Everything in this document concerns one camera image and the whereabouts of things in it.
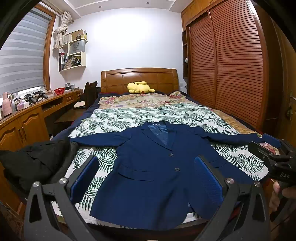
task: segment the pink bottle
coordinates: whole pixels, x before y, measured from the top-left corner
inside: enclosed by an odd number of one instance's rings
[[[12,109],[11,109],[12,100],[8,98],[8,95],[11,96],[11,94],[7,94],[7,92],[3,93],[3,102],[2,102],[3,116],[7,116],[12,113]]]

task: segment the wall shelf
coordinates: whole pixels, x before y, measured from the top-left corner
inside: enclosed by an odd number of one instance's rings
[[[63,47],[66,46],[66,45],[69,45],[69,44],[71,45],[72,43],[75,43],[75,42],[80,41],[80,40],[84,40],[85,43],[88,42],[86,39],[76,39],[76,40],[73,40],[73,41],[71,41],[71,42],[69,42],[69,43],[64,44]]]
[[[78,68],[78,67],[86,67],[86,54],[85,54],[85,52],[80,51],[80,52],[68,54],[68,53],[70,53],[71,46],[74,43],[79,42],[79,41],[84,41],[84,45],[85,45],[88,42],[86,40],[87,34],[83,34],[83,32],[85,32],[85,31],[83,31],[82,29],[80,29],[78,31],[75,31],[75,32],[72,32],[72,33],[68,33],[68,34],[66,34],[64,36],[64,37],[66,37],[66,36],[69,36],[70,35],[69,38],[67,38],[67,40],[70,40],[70,42],[63,44],[63,49],[65,51],[65,55],[67,55],[67,59],[69,59],[69,58],[71,58],[73,56],[80,56],[81,64],[80,65],[76,65],[76,66],[72,66],[72,67],[67,68],[67,69],[62,69],[62,70],[60,70],[60,72],[65,71],[65,70],[69,70],[69,69],[73,69],[73,68]]]
[[[189,74],[189,64],[184,62],[186,58],[188,58],[188,49],[187,49],[187,35],[186,30],[182,32],[182,40],[183,40],[183,79],[188,82],[188,74]]]
[[[73,66],[67,69],[62,69],[60,72],[68,70],[68,69],[73,69],[73,68],[77,68],[77,67],[86,67],[86,53],[85,52],[77,52],[77,53],[73,53],[73,54],[69,54],[68,56],[74,56],[74,55],[80,55],[81,56],[81,64],[77,65],[77,66]]]
[[[86,66],[84,66],[84,65],[77,65],[77,66],[73,66],[73,67],[71,67],[71,68],[63,69],[63,70],[61,70],[60,72],[63,72],[63,71],[68,70],[68,69],[77,68],[77,67],[84,67],[84,68],[85,68]]]

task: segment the wooden slatted door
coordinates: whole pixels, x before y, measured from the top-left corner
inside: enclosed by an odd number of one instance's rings
[[[208,15],[190,26],[191,78],[190,95],[201,104],[214,107],[215,57],[211,23]]]
[[[258,127],[264,66],[252,12],[246,0],[228,0],[212,8],[210,15],[217,54],[215,108]]]

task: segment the metal screw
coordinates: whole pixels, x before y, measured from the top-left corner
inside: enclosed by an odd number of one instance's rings
[[[226,181],[227,181],[227,183],[229,183],[229,184],[233,184],[233,183],[234,183],[234,179],[231,178],[231,177],[227,178]]]
[[[260,183],[259,181],[254,181],[254,185],[255,185],[256,187],[261,187],[261,183]]]
[[[34,183],[33,183],[33,187],[35,187],[35,188],[36,188],[36,187],[39,187],[39,185],[40,185],[39,182],[34,182]]]
[[[60,184],[65,184],[67,182],[67,178],[63,177],[59,180]]]

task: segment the finger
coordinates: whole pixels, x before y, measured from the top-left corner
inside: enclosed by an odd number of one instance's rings
[[[272,196],[271,196],[270,202],[269,202],[269,207],[273,211],[276,211],[279,206],[279,203],[280,203],[279,197],[274,192],[272,192]]]
[[[278,183],[278,182],[275,182],[275,183],[273,184],[272,188],[273,188],[275,194],[278,195],[279,192],[280,192],[280,190],[281,190],[281,187],[279,186],[279,183]]]
[[[282,194],[286,198],[293,198],[296,199],[296,186],[285,188],[282,191]]]

